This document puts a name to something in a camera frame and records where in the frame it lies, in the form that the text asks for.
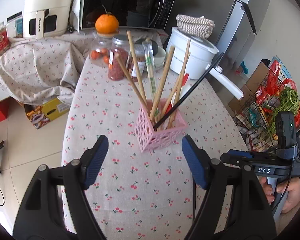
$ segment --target black chopstick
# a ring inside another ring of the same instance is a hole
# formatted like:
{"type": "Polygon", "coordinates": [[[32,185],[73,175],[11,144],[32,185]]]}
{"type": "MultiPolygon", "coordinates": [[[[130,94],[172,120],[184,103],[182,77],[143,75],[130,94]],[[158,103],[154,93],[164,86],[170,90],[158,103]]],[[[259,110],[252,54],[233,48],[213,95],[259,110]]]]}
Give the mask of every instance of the black chopstick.
{"type": "Polygon", "coordinates": [[[201,83],[201,81],[206,77],[206,75],[210,72],[212,68],[219,64],[221,58],[223,56],[223,52],[217,56],[213,63],[211,63],[210,67],[202,74],[202,76],[197,80],[196,83],[185,93],[185,95],[167,112],[154,126],[153,129],[156,131],[157,128],[163,124],[163,122],[182,104],[184,100],[192,93],[193,90],[201,83]]]}

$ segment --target rice cooker lid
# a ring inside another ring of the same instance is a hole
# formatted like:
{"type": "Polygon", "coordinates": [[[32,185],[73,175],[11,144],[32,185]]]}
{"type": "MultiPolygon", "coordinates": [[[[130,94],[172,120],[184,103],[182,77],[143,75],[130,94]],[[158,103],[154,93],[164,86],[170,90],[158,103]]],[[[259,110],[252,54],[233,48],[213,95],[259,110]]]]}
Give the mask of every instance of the rice cooker lid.
{"type": "Polygon", "coordinates": [[[185,40],[191,39],[191,44],[194,43],[197,46],[204,48],[213,54],[217,54],[219,52],[218,48],[216,46],[214,46],[210,41],[208,41],[206,39],[201,39],[196,36],[192,36],[187,33],[183,33],[178,30],[178,27],[172,27],[172,32],[175,32],[176,35],[180,36],[181,38],[183,38],[185,40]]]}

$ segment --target microwave control panel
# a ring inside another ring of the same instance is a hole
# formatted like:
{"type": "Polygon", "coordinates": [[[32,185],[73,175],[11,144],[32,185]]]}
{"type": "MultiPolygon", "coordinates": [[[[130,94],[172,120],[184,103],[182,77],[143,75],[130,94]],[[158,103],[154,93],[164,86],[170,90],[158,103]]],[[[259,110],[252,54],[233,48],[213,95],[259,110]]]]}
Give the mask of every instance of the microwave control panel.
{"type": "Polygon", "coordinates": [[[169,18],[170,11],[172,9],[173,2],[174,2],[174,0],[163,0],[163,6],[162,6],[161,13],[160,13],[158,20],[156,21],[155,26],[154,26],[155,29],[164,30],[164,28],[167,24],[167,20],[169,18]]]}

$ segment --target pink plastic basket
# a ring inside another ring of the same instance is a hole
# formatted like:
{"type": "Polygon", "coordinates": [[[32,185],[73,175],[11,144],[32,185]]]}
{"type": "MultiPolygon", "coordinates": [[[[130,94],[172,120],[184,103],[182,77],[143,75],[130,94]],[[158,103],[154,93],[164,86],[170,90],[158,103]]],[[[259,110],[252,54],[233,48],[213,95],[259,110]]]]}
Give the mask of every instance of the pink plastic basket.
{"type": "MultiPolygon", "coordinates": [[[[166,99],[160,100],[159,106],[163,108],[165,102],[166,99]]],[[[147,103],[148,109],[151,109],[152,101],[148,100],[147,103]]],[[[183,120],[180,111],[177,109],[173,128],[162,131],[154,131],[151,121],[147,115],[147,111],[141,104],[135,124],[135,132],[141,152],[167,147],[187,127],[188,124],[185,120],[183,120]]]]}

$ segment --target blue rubber pad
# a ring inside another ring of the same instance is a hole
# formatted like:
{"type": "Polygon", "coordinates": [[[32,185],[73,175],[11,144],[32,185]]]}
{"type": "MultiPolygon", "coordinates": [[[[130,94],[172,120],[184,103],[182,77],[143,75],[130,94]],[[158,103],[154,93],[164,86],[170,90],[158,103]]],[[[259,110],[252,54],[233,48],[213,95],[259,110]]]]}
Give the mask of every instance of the blue rubber pad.
{"type": "Polygon", "coordinates": [[[182,151],[189,165],[190,171],[196,184],[203,189],[207,187],[207,181],[205,179],[205,170],[201,165],[196,152],[200,149],[196,146],[190,136],[184,136],[182,139],[182,151]]]}
{"type": "Polygon", "coordinates": [[[101,166],[109,149],[109,140],[101,135],[95,145],[84,152],[80,161],[85,172],[84,189],[88,189],[97,179],[101,166]]]}
{"type": "Polygon", "coordinates": [[[244,152],[244,151],[238,151],[238,150],[229,150],[228,154],[230,155],[237,155],[237,156],[244,156],[249,159],[251,159],[253,156],[250,154],[250,152],[244,152]]]}

